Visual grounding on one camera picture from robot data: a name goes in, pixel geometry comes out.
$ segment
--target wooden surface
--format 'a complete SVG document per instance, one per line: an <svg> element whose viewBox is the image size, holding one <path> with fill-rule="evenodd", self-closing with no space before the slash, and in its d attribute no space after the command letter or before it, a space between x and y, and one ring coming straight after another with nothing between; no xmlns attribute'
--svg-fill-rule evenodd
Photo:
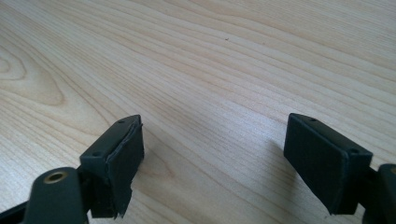
<svg viewBox="0 0 396 224"><path fill-rule="evenodd" d="M396 162L391 0L1 1L0 79L0 211L133 114L129 209L92 223L361 223L283 158L290 112Z"/></svg>

